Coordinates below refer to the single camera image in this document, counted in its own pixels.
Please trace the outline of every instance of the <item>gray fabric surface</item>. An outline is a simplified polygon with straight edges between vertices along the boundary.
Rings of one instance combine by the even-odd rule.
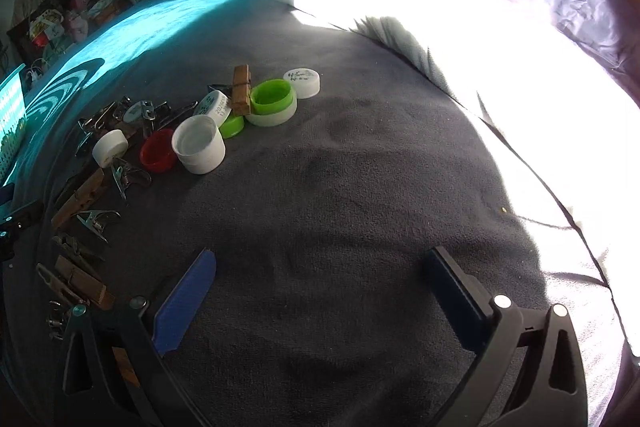
[[[237,64],[250,65],[254,82],[315,69],[321,92],[282,126],[247,125],[212,173],[177,165],[151,188],[133,187],[128,207],[108,192],[94,208],[124,218],[106,230],[109,247],[71,227],[103,252],[100,272],[119,299],[148,295],[199,245],[216,253],[212,289],[165,358],[203,413],[214,425],[423,425],[471,361],[420,273],[420,255],[444,245],[491,293],[569,308],[597,425],[623,337],[609,290],[552,197],[401,57],[302,25],[290,10],[229,0],[87,89],[71,87],[21,160],[15,204],[44,195],[48,223],[52,194],[79,167],[74,122],[123,94],[179,105],[231,80]],[[52,296],[33,269],[52,267],[49,237],[49,227],[28,230],[3,267],[7,369],[46,423],[58,348],[44,325]]]

